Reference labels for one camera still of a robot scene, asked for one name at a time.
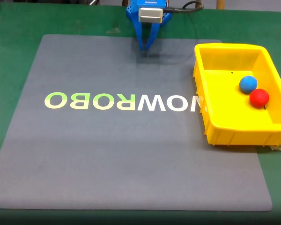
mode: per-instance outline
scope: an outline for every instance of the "blue ball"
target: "blue ball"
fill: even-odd
[[[239,82],[240,90],[244,93],[251,93],[257,88],[257,80],[253,76],[245,76]]]

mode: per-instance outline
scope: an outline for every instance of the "yellow plastic bin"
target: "yellow plastic bin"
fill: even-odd
[[[195,56],[193,76],[208,143],[279,146],[281,78],[267,50],[246,44],[199,44]],[[253,107],[249,95],[239,89],[246,75],[268,92],[265,108]]]

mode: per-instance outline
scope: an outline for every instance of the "green table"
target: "green table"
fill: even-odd
[[[0,5],[0,147],[44,34],[134,37],[124,7],[10,3]],[[281,76],[281,13],[204,10],[174,15],[160,38],[219,39],[268,49]],[[0,224],[54,221],[115,223],[272,222],[281,220],[281,152],[259,149],[271,212],[0,210]]]

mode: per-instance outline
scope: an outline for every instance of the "red ball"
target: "red ball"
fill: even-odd
[[[269,100],[268,93],[263,89],[255,89],[250,94],[250,102],[257,108],[264,107]]]

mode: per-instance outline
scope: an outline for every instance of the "logo on mat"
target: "logo on mat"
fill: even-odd
[[[61,97],[61,101],[57,105],[53,105],[51,103],[51,98],[59,96]],[[108,104],[107,105],[99,105],[99,99],[100,98],[107,98]],[[179,107],[173,105],[173,101],[180,101]],[[62,92],[53,92],[49,94],[45,98],[45,105],[50,109],[59,109],[66,105],[68,102],[68,97],[66,94]],[[70,107],[73,109],[88,109],[90,105],[90,93],[74,93],[71,95],[71,103]],[[95,95],[93,98],[93,106],[96,109],[99,110],[107,110],[112,108],[115,105],[119,110],[129,110],[129,111],[142,111],[145,105],[149,109],[149,111],[154,111],[156,108],[156,105],[159,105],[159,108],[161,111],[166,111],[165,103],[167,107],[170,110],[176,111],[176,112],[182,112],[188,108],[188,101],[185,97],[181,95],[172,95],[166,99],[166,102],[162,100],[160,95],[155,95],[152,99],[149,99],[148,95],[142,95],[140,98],[140,101],[136,107],[135,103],[135,95],[130,95],[130,97],[127,99],[127,96],[125,97],[122,94],[117,94],[117,96],[112,96],[110,94],[102,93]],[[196,103],[198,106],[200,106],[200,100],[198,96],[192,96],[191,99],[191,105],[190,105],[190,111],[195,112],[196,111]]]

